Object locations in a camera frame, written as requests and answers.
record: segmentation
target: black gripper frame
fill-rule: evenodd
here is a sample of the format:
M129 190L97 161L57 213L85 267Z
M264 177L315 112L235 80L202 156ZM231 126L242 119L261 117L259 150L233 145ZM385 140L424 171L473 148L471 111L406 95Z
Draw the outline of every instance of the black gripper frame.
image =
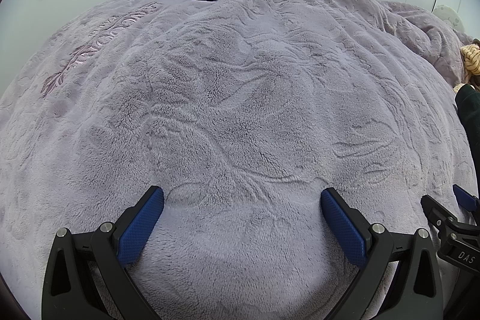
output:
M429 195L421 198L428 222L438 230L438 257L460 270L444 311L445 320L479 318L480 301L480 201L453 185L458 205L470 212L476 226L460 223L455 215Z
M329 187L321 194L323 216L345 255L360 268L325 320L360 320L389 262L399 261L383 303L372 320L443 319L442 284L435 249L426 229L413 235L370 224Z
M151 186L115 223L95 231L57 231L46 266L42 320L111 320L94 284L93 261L124 320L161 320L129 276L125 266L140 255L163 211L160 187Z

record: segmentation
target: metal screw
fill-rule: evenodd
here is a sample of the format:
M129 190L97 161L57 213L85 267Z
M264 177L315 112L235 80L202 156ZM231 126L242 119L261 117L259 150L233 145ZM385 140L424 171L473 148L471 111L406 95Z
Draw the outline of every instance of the metal screw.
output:
M423 228L419 229L418 234L420 235L421 238L424 238L424 239L428 238L428 231L426 229L423 229Z
M57 236L59 238L63 238L63 236L65 236L67 234L67 228L60 228L58 231L57 231Z
M102 225L100 225L100 231L102 232L110 232L112 228L112 223L103 223Z
M385 232L385 227L382 224L374 224L372 229L378 234L382 234L383 232Z

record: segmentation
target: blue gripper pad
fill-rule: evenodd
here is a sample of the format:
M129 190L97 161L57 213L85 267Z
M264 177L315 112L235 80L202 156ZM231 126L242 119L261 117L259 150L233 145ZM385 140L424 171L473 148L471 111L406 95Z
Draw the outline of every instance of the blue gripper pad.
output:
M362 268L367 263L365 241L328 190L320 195L322 212L340 247L351 264Z
M477 210L477 199L460 186L453 185L453 193L455 194L455 198L457 198L458 205L463 207L463 209L469 212Z
M145 247L164 206L163 190L152 193L118 241L117 258L122 267L135 262Z

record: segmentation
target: dark green cloth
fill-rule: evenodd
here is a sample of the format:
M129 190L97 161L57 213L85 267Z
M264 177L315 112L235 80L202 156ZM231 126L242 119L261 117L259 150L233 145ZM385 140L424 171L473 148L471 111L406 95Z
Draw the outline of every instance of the dark green cloth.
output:
M473 164L477 173L477 184L480 185L480 93L466 84L458 90L455 103L458 117L469 139Z

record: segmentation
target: bed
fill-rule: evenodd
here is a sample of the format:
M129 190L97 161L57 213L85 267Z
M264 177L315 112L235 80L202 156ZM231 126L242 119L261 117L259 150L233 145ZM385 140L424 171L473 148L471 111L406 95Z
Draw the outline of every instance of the bed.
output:
M396 232L434 233L424 194L466 221L452 185L478 195L477 180L453 87L471 41L375 0L100 4L0 100L0 273L39 319L56 230L96 229L157 185L165 209L129 273L162 318L323 319L357 272L324 188ZM440 267L448 298L457 271Z

